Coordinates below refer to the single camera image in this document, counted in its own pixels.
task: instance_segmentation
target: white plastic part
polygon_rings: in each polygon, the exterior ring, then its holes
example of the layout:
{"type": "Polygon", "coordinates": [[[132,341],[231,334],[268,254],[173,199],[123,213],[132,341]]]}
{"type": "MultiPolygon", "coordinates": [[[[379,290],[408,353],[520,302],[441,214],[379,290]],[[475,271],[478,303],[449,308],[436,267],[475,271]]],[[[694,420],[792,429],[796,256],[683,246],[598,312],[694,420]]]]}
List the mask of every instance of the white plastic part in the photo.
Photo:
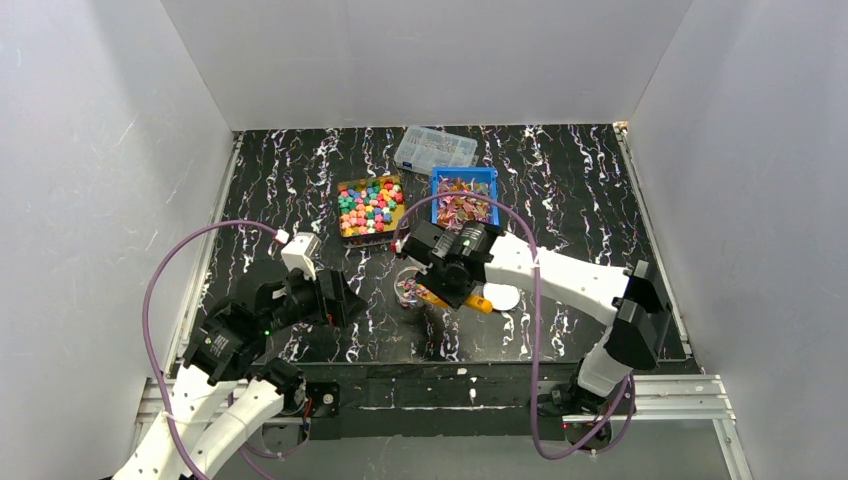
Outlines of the white plastic part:
{"type": "Polygon", "coordinates": [[[527,242],[511,233],[495,240],[489,253],[494,259],[485,265],[486,282],[531,292],[533,267],[538,263],[543,296],[585,312],[606,326],[615,320],[612,301],[624,295],[629,280],[624,268],[595,265],[544,248],[538,249],[534,262],[527,242]]]}
{"type": "MultiPolygon", "coordinates": [[[[252,380],[244,393],[203,432],[191,450],[191,459],[213,478],[224,463],[265,421],[283,409],[284,395],[265,380],[252,380]]],[[[191,475],[188,467],[183,470],[191,475]]]]}
{"type": "Polygon", "coordinates": [[[586,354],[577,373],[577,385],[601,397],[609,395],[632,370],[612,358],[604,348],[611,332],[612,327],[607,327],[604,337],[586,354]]]}
{"type": "Polygon", "coordinates": [[[283,263],[289,271],[299,268],[307,280],[315,280],[315,265],[312,254],[321,245],[321,240],[314,233],[298,233],[280,252],[283,263]]]}
{"type": "Polygon", "coordinates": [[[277,236],[274,237],[274,240],[277,243],[282,243],[283,245],[285,245],[285,244],[289,243],[289,238],[291,238],[291,235],[289,235],[289,232],[287,232],[287,231],[285,231],[281,228],[281,229],[277,230],[277,236]]]}
{"type": "MultiPolygon", "coordinates": [[[[209,375],[195,366],[180,367],[171,395],[171,408],[177,431],[191,452],[209,420],[237,382],[218,382],[214,387],[206,381],[209,375]]],[[[147,435],[127,463],[112,477],[114,480],[148,480],[179,478],[185,463],[177,452],[165,411],[159,412],[147,435]]]]}
{"type": "Polygon", "coordinates": [[[486,283],[483,285],[483,298],[492,302],[492,309],[495,311],[507,312],[518,306],[521,292],[512,285],[486,283]]]}

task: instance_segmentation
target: white disc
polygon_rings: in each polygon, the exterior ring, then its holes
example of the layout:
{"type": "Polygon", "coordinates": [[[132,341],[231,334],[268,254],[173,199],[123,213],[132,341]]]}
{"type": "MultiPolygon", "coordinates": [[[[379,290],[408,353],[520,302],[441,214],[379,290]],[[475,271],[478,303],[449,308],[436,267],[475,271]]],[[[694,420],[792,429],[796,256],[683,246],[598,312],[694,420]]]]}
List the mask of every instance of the white disc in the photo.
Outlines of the white disc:
{"type": "Polygon", "coordinates": [[[512,310],[521,301],[521,292],[512,285],[487,283],[483,285],[483,298],[492,302],[492,308],[499,312],[512,310]]]}

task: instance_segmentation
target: clear plastic container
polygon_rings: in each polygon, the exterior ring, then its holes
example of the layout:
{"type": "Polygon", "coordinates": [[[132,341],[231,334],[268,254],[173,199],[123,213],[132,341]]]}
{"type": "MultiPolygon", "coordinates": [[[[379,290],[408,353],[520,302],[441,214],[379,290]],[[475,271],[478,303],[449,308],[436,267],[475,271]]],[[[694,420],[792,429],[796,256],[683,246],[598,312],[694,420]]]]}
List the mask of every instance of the clear plastic container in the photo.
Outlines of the clear plastic container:
{"type": "Polygon", "coordinates": [[[404,282],[414,283],[416,273],[418,273],[417,267],[406,267],[395,276],[395,295],[404,308],[415,308],[424,304],[424,300],[414,294],[415,287],[403,287],[404,282]]]}
{"type": "Polygon", "coordinates": [[[398,168],[430,175],[434,167],[477,163],[477,140],[423,127],[409,127],[395,152],[398,168]]]}

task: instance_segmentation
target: colorful beads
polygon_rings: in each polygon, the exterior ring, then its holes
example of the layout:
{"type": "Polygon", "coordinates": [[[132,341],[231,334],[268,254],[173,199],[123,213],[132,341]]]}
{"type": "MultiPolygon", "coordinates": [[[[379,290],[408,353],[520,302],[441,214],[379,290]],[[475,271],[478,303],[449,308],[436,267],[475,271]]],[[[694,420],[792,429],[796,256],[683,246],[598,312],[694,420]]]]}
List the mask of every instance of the colorful beads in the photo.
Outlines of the colorful beads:
{"type": "Polygon", "coordinates": [[[339,230],[345,237],[391,231],[392,214],[403,205],[400,185],[379,177],[339,185],[339,230]]]}

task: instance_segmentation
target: candy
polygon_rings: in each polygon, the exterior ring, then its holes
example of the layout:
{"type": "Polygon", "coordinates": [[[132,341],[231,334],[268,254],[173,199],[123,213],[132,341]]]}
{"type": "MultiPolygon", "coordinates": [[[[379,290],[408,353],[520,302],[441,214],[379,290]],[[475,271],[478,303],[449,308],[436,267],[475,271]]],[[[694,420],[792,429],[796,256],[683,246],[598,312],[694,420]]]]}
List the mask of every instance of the candy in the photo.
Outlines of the candy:
{"type": "Polygon", "coordinates": [[[429,293],[429,290],[418,285],[415,281],[415,277],[400,280],[397,283],[397,288],[400,289],[400,292],[396,292],[399,295],[398,300],[404,307],[411,307],[412,305],[415,305],[419,295],[426,295],[429,293]]]}
{"type": "MultiPolygon", "coordinates": [[[[464,181],[459,178],[442,177],[439,179],[438,192],[470,192],[489,195],[489,184],[485,182],[464,181]]],[[[491,207],[488,203],[471,197],[442,197],[438,200],[436,222],[449,230],[459,230],[468,220],[489,222],[491,207]]]]}

